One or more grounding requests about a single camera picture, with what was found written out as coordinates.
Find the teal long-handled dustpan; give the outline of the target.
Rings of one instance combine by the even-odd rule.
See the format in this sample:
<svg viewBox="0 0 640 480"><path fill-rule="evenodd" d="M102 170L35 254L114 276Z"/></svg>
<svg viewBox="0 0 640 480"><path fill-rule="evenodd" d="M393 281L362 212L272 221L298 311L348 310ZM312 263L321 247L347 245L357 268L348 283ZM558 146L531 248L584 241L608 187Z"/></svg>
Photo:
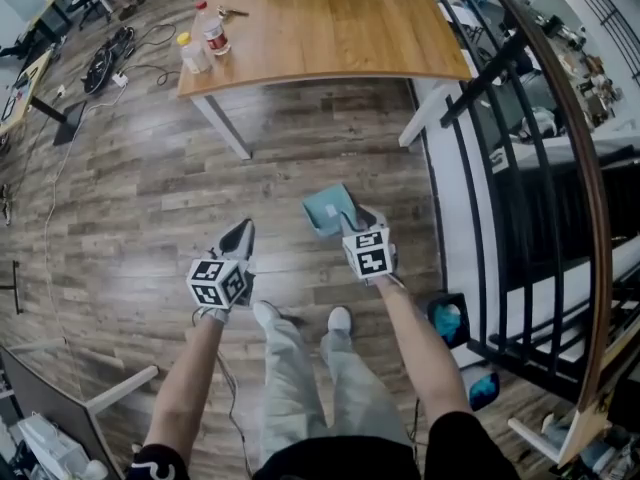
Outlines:
<svg viewBox="0 0 640 480"><path fill-rule="evenodd" d="M342 183L306 197L302 201L302 207L311 227L320 238L341 234L342 217L350 225L357 223L356 206Z"/></svg>

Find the wooden table white legs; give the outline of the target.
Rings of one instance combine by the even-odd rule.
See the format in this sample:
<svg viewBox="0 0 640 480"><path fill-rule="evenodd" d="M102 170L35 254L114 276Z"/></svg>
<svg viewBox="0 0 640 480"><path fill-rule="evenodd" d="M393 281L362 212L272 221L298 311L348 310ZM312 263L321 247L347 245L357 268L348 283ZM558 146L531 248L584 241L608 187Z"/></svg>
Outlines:
<svg viewBox="0 0 640 480"><path fill-rule="evenodd" d="M243 160L252 153L215 99L243 86L336 78L422 79L429 93L400 134L409 145L436 103L471 72L436 0L205 0L243 11L224 26L228 53L210 71L184 68L178 95Z"/></svg>

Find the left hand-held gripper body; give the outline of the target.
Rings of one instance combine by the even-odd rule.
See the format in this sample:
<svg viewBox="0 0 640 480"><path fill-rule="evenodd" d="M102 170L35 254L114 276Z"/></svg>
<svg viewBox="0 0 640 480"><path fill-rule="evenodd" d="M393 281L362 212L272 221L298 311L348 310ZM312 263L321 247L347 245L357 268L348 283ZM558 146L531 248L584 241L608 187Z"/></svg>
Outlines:
<svg viewBox="0 0 640 480"><path fill-rule="evenodd" d="M189 293L203 308L248 307L254 280L249 266L246 259L195 259L186 277Z"/></svg>

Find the white box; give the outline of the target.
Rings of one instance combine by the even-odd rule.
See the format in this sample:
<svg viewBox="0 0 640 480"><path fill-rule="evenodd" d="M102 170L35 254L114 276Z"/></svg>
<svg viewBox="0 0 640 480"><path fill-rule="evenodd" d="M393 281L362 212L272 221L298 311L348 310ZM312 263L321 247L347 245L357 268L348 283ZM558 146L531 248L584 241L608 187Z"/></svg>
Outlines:
<svg viewBox="0 0 640 480"><path fill-rule="evenodd" d="M39 464L57 480L108 480L101 461L90 459L79 442L40 414L19 421L18 427Z"/></svg>

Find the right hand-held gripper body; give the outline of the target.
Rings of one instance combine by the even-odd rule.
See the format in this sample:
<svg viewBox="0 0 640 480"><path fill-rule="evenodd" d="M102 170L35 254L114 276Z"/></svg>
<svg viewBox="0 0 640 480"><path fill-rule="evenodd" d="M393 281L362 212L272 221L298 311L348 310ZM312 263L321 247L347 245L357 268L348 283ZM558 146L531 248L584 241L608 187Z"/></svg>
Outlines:
<svg viewBox="0 0 640 480"><path fill-rule="evenodd" d="M395 274L396 249L390 241L388 227L344 236L342 246L351 269L360 281L371 284L374 279L386 276L398 280Z"/></svg>

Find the person's black shirt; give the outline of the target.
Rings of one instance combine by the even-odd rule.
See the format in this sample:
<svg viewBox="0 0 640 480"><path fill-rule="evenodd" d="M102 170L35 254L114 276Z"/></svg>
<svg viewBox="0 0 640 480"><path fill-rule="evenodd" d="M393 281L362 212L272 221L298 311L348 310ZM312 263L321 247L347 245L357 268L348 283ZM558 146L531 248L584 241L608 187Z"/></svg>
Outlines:
<svg viewBox="0 0 640 480"><path fill-rule="evenodd" d="M251 480L520 480L475 416L452 412L430 428L425 471L412 448L379 437L297 442L272 455Z"/></svg>

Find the person's right forearm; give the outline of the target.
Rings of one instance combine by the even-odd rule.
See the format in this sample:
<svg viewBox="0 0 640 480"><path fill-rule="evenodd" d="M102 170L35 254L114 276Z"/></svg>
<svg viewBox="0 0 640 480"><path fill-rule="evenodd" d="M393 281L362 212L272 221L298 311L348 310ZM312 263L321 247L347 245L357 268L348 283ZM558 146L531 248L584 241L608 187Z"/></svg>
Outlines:
<svg viewBox="0 0 640 480"><path fill-rule="evenodd" d="M453 412L470 414L454 357L408 291L388 277L374 280L389 314L401 356L428 424Z"/></svg>

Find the person's light grey trousers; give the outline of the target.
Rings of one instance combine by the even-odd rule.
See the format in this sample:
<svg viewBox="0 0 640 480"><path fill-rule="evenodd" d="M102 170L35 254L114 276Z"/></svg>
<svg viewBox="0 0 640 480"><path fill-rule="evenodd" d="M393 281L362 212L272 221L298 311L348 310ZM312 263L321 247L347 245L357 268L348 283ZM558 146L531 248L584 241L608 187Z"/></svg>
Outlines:
<svg viewBox="0 0 640 480"><path fill-rule="evenodd" d="M355 352L351 334L327 330L321 340L321 355L334 385L334 423L328 426L299 330L282 316L264 332L262 463L297 442L313 438L379 437L411 447L391 394Z"/></svg>

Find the yellow cap plastic bottle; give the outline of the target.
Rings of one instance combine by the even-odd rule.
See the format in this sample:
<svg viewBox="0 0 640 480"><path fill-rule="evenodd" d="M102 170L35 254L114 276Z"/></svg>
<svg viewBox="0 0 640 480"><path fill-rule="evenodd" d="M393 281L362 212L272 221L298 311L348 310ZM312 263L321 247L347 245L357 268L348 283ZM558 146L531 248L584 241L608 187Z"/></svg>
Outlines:
<svg viewBox="0 0 640 480"><path fill-rule="evenodd" d="M200 42L189 32L180 33L176 37L184 65L192 74L202 74L211 70L211 63Z"/></svg>

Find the black bin blue bag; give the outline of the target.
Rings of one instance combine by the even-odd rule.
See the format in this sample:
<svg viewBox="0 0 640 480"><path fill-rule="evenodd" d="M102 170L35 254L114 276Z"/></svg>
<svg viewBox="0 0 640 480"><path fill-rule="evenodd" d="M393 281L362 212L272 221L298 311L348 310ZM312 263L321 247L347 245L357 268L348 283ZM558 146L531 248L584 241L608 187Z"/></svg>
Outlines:
<svg viewBox="0 0 640 480"><path fill-rule="evenodd" d="M483 409L499 396L500 379L496 371L476 365L463 369L461 375L473 412Z"/></svg>
<svg viewBox="0 0 640 480"><path fill-rule="evenodd" d="M427 317L450 350L469 341L469 318L462 293L437 293L427 304Z"/></svg>

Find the person's right white shoe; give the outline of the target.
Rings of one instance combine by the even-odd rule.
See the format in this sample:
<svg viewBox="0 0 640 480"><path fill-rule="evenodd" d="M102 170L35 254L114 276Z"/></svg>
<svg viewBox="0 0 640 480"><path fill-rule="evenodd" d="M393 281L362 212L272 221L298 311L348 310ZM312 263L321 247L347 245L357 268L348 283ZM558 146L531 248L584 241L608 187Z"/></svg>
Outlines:
<svg viewBox="0 0 640 480"><path fill-rule="evenodd" d="M332 309L327 328L329 332L342 332L346 335L350 335L352 332L352 316L348 308L344 306L337 306Z"/></svg>

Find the person's white shoe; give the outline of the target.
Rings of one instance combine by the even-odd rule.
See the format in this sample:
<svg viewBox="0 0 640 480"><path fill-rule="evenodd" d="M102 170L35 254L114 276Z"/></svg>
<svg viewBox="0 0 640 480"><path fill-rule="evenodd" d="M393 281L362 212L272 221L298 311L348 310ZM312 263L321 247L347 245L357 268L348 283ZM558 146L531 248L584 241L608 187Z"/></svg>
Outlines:
<svg viewBox="0 0 640 480"><path fill-rule="evenodd" d="M257 323L264 329L271 323L282 319L278 309L267 301L258 301L252 305L253 315Z"/></svg>
<svg viewBox="0 0 640 480"><path fill-rule="evenodd" d="M346 335L350 335L352 332L352 316L348 308L344 306L337 306L332 309L327 328L329 332L342 332Z"/></svg>

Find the person's left forearm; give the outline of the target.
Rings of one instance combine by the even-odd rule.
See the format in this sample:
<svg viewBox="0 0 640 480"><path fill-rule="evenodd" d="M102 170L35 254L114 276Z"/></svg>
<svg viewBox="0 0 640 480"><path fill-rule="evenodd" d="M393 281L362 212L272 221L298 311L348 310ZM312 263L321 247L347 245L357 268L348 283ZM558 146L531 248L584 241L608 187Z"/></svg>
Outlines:
<svg viewBox="0 0 640 480"><path fill-rule="evenodd" d="M177 452L188 463L199 433L224 323L200 318L156 397L145 439Z"/></svg>

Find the black railing wooden handrail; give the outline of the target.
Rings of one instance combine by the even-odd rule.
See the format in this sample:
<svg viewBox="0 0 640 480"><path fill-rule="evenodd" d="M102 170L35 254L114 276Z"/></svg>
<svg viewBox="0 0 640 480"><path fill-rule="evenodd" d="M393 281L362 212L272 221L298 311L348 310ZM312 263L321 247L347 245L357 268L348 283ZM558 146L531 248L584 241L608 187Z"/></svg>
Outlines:
<svg viewBox="0 0 640 480"><path fill-rule="evenodd" d="M417 135L436 197L443 290L437 321L460 313L454 352L568 401L561 429L509 428L557 466L611 421L618 380L640 361L640 133L592 133L546 29L518 0L436 0L471 78L445 89Z"/></svg>

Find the clear board on black stand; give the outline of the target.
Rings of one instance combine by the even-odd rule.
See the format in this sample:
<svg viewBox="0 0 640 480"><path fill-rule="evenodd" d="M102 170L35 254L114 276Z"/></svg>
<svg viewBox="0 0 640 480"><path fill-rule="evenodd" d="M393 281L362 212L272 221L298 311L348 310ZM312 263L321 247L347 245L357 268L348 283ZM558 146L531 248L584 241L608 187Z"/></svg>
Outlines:
<svg viewBox="0 0 640 480"><path fill-rule="evenodd" d="M11 280L6 283L0 282L0 292L11 292L13 294L13 301L15 312L17 315L21 315L24 313L21 305L20 305L20 295L18 288L18 270L19 270L19 262L13 260L11 262Z"/></svg>

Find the dark grey table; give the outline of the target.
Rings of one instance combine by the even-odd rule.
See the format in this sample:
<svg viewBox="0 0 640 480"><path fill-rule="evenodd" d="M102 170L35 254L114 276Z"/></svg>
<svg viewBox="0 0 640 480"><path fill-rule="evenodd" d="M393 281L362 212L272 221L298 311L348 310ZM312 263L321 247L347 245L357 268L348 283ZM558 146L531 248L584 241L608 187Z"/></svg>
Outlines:
<svg viewBox="0 0 640 480"><path fill-rule="evenodd" d="M97 416L154 379L159 374L158 367L148 366L96 397L81 401L55 387L18 358L21 353L56 345L57 342L51 340L12 348L0 346L0 359L20 410L24 415L36 413L57 424L83 446L90 458L105 464L108 480L124 480L125 475L106 442Z"/></svg>

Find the red label plastic bottle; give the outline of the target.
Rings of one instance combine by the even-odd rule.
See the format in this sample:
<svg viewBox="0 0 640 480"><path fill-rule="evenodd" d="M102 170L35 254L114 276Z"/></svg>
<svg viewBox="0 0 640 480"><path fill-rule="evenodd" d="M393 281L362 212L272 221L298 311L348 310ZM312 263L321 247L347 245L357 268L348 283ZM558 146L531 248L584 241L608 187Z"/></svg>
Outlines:
<svg viewBox="0 0 640 480"><path fill-rule="evenodd" d="M197 21L202 35L215 56L223 56L229 52L231 45L224 31L219 15L212 11L205 0L196 3Z"/></svg>

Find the person's left white shoe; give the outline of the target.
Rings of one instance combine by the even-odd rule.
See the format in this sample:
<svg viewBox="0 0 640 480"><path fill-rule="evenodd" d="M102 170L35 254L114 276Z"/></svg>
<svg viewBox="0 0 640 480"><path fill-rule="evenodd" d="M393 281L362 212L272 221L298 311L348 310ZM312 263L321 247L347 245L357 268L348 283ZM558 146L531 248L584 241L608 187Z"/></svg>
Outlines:
<svg viewBox="0 0 640 480"><path fill-rule="evenodd" d="M264 329L271 323L282 319L278 309L267 301L258 301L252 305L253 315L257 323Z"/></svg>

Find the yellow-top pedestal table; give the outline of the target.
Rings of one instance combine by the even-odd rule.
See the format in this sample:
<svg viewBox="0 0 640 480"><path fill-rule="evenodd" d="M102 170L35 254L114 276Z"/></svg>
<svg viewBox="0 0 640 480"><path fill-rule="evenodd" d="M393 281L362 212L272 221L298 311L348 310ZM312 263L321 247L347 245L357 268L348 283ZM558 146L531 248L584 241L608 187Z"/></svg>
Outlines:
<svg viewBox="0 0 640 480"><path fill-rule="evenodd" d="M7 135L18 126L26 117L28 109L33 107L58 123L54 146L70 143L75 138L87 102L81 101L72 104L60 112L36 96L36 89L47 70L52 55L53 50L48 49L18 76L0 115L0 137Z"/></svg>

